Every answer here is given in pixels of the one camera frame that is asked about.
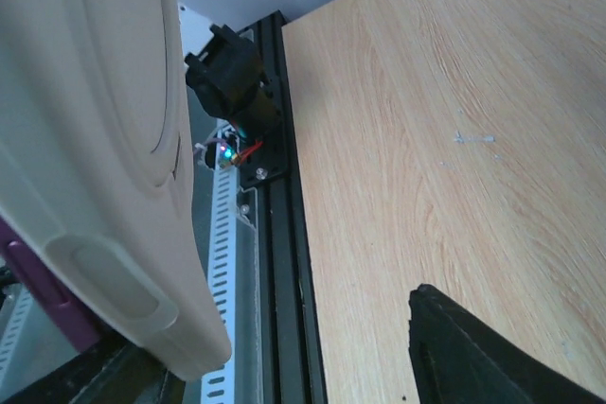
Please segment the light wood panel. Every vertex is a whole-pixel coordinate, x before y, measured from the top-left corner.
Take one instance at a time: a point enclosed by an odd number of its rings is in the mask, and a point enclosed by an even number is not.
[[[606,0],[336,0],[284,40],[330,403],[418,402],[420,283],[606,396]]]

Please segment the beige plastic casing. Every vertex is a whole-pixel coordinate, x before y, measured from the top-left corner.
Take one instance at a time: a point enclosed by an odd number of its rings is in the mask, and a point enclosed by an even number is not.
[[[191,224],[176,0],[0,0],[0,216],[193,380],[230,356]]]

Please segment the black plastic part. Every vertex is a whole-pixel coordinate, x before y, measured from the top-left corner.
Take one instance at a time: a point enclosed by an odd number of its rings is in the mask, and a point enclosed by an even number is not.
[[[257,47],[228,26],[211,26],[214,36],[197,56],[187,54],[186,84],[212,117],[229,121],[249,145],[279,123]]]
[[[224,139],[233,150],[238,149],[238,137],[236,134],[229,132]]]
[[[258,188],[264,404],[324,404],[326,385],[282,43],[283,24],[282,15],[275,13],[251,27],[273,82],[274,99],[282,103],[282,145],[290,157],[290,167]]]
[[[421,404],[604,403],[430,285],[410,294],[410,358]]]
[[[205,165],[209,169],[215,168],[215,160],[217,159],[217,144],[210,143],[205,151]]]
[[[12,284],[17,284],[19,280],[12,273],[9,267],[2,266],[0,267],[0,289],[5,288],[6,286],[10,286]]]
[[[158,360],[114,332],[4,402],[179,404],[184,389]]]
[[[271,94],[278,116],[283,117],[290,109],[286,58],[282,44],[281,13],[274,13],[248,27],[253,32],[255,46],[261,56],[267,76],[265,90]],[[289,170],[291,153],[287,147],[284,120],[263,136],[263,146],[240,164],[240,185],[243,189],[267,184],[285,175]],[[258,169],[264,169],[264,179],[258,178]]]

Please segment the metal screw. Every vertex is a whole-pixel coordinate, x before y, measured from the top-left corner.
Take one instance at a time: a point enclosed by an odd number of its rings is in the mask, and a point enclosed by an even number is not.
[[[267,172],[267,169],[264,169],[263,167],[259,167],[257,169],[257,180],[265,180],[267,178],[267,174],[269,172]]]

